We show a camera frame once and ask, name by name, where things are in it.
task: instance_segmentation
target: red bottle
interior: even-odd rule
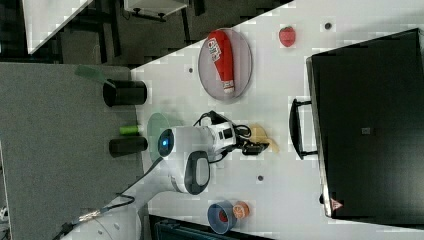
[[[230,39],[224,31],[215,30],[209,34],[206,41],[212,61],[223,83],[224,92],[234,92],[233,51]]]

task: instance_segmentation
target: white label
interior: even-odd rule
[[[221,55],[221,49],[219,48],[218,42],[215,38],[209,39],[208,47],[209,53],[212,55],[212,61],[218,61]]]

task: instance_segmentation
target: black cylinder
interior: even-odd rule
[[[112,139],[109,142],[109,153],[112,157],[120,157],[147,149],[147,140],[144,137],[128,137]]]
[[[142,81],[108,80],[116,88],[103,84],[103,99],[107,106],[141,105],[146,102],[147,88]]]

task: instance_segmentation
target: yellow object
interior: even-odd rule
[[[250,136],[249,140],[254,143],[269,143],[269,147],[271,151],[278,153],[280,149],[277,144],[275,144],[274,140],[268,138],[265,130],[261,127],[261,125],[255,123],[249,125],[250,130],[252,131],[252,136]]]

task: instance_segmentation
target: green object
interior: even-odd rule
[[[91,67],[78,65],[77,70],[75,70],[75,75],[78,75],[80,77],[87,78],[93,81],[97,81],[100,83],[105,83],[110,85],[113,88],[116,88],[114,84],[112,84],[106,79],[106,77],[103,75],[101,71]]]
[[[122,136],[137,136],[139,134],[138,126],[123,126],[119,128]]]

